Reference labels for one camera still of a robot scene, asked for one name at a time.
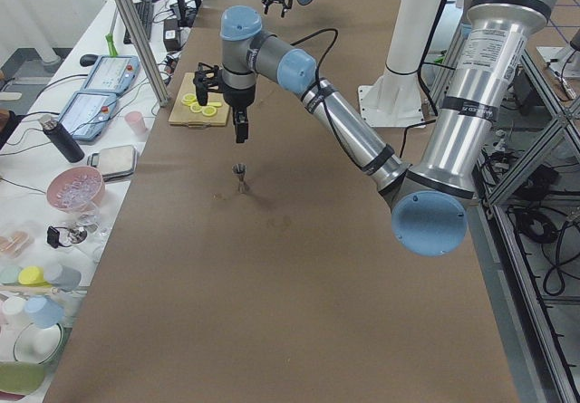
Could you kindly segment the steel measuring jigger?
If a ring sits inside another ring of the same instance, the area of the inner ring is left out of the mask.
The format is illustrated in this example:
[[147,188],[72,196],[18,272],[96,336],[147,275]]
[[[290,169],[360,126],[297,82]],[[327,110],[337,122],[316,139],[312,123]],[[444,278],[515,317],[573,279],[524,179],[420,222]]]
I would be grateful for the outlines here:
[[232,167],[232,172],[237,177],[237,191],[245,194],[249,190],[249,186],[245,180],[247,165],[244,163],[236,163]]

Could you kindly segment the blue teach pendant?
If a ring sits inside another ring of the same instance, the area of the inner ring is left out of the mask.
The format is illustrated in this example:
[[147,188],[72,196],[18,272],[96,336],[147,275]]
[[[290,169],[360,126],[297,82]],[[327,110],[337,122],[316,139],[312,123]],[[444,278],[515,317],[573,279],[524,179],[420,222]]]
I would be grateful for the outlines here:
[[69,99],[58,121],[78,142],[99,138],[117,108],[118,96],[112,92],[77,91]]
[[140,60],[137,56],[101,55],[92,66],[82,89],[122,95],[129,89],[139,70]]

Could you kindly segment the white plate green rim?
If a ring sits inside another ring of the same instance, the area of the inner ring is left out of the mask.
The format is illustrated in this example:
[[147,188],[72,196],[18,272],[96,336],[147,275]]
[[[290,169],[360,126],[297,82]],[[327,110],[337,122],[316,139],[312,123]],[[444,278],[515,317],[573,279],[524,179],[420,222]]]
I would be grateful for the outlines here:
[[55,324],[39,328],[33,323],[24,328],[15,340],[13,357],[16,361],[48,364],[63,343],[63,328]]

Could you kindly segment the lemon slice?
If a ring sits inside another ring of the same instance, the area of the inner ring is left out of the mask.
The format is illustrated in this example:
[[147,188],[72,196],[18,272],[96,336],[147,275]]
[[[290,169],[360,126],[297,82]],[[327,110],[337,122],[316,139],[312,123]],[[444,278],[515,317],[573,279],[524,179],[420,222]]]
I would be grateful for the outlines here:
[[218,109],[214,106],[205,106],[201,109],[201,114],[207,118],[213,117],[218,113]]
[[197,97],[193,93],[186,93],[181,98],[181,103],[184,105],[191,105],[197,101]]
[[205,109],[205,106],[201,106],[197,102],[193,102],[189,108],[194,113],[200,113]]

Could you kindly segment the pink plastic cup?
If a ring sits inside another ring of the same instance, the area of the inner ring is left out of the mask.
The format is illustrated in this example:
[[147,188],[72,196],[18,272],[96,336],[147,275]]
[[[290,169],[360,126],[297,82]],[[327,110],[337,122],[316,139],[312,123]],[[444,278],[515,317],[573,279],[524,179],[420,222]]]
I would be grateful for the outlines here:
[[144,117],[140,111],[133,110],[124,116],[127,125],[130,127],[132,132],[138,136],[143,137],[148,132],[148,127],[144,121]]

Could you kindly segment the white plastic cup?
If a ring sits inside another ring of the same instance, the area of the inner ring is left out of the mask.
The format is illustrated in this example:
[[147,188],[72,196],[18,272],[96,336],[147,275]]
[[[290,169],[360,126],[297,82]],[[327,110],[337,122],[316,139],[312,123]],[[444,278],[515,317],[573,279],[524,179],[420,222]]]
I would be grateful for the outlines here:
[[19,296],[12,296],[6,299],[2,305],[2,313],[8,324],[13,326],[25,326],[30,323],[24,307],[26,299]]

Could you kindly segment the wine glass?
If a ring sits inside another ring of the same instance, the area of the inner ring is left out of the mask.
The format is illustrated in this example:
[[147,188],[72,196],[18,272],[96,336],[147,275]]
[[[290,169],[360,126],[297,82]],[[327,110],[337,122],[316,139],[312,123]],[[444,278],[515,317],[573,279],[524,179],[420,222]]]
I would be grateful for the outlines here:
[[101,225],[101,211],[92,201],[74,214],[67,239],[72,245],[93,240]]

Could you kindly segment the mint green plastic cup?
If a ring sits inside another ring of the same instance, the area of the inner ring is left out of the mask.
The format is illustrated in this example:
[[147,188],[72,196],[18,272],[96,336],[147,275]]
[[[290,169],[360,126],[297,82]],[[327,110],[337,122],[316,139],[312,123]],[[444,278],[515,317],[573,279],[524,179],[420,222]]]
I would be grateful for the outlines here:
[[0,272],[0,284],[2,285],[18,285],[19,274],[23,268],[19,265],[9,264]]

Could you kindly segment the blue plastic cup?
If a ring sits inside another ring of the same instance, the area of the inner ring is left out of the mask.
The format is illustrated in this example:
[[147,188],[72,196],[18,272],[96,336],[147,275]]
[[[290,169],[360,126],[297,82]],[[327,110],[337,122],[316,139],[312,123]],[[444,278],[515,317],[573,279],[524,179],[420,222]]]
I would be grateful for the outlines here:
[[25,302],[24,311],[32,323],[41,329],[54,326],[64,317],[62,305],[47,296],[30,297]]

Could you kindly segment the black computer mouse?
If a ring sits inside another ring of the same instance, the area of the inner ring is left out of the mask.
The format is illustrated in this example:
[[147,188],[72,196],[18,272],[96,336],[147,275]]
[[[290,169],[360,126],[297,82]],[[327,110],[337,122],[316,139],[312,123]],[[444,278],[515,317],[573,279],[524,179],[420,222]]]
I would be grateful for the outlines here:
[[87,53],[81,56],[81,58],[79,59],[79,64],[82,67],[91,67],[97,62],[98,59],[99,56],[97,54]]

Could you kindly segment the black power adapter box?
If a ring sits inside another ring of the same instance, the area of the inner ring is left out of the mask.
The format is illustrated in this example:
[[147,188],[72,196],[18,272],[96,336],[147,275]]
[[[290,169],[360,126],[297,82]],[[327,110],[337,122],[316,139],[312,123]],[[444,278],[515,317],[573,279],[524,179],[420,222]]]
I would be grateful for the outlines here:
[[167,52],[176,52],[181,49],[180,31],[177,18],[168,18],[163,21],[163,43]]

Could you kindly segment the black water bottle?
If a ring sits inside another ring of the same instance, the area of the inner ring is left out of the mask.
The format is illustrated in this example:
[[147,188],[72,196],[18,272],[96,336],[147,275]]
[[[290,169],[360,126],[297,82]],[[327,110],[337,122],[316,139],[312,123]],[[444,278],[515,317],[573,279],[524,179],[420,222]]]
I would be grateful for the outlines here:
[[44,135],[54,144],[67,161],[76,163],[84,158],[84,152],[81,147],[61,122],[52,118],[50,115],[42,116],[39,122]]

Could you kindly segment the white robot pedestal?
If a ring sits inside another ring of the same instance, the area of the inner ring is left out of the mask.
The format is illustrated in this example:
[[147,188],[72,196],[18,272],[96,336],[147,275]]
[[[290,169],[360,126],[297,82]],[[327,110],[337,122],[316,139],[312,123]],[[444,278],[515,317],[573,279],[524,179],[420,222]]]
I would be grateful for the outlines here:
[[404,128],[423,119],[419,68],[438,9],[447,0],[401,0],[383,75],[359,88],[362,118],[374,128]]

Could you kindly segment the pink bowl with ice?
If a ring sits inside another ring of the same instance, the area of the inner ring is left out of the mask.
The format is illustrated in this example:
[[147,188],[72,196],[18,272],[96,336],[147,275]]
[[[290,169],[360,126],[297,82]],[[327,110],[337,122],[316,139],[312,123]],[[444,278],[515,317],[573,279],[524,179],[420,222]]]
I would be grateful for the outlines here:
[[104,194],[104,179],[99,170],[79,166],[56,176],[47,188],[46,199],[57,210],[76,212],[90,203],[99,205]]

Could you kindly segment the black keyboard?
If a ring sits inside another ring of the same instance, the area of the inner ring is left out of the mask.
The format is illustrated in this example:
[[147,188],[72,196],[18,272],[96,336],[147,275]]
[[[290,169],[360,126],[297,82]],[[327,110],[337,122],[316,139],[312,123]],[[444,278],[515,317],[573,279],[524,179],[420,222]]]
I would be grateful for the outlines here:
[[145,37],[149,41],[153,25],[154,4],[151,1],[139,1],[135,2],[133,5],[136,14],[139,17]]

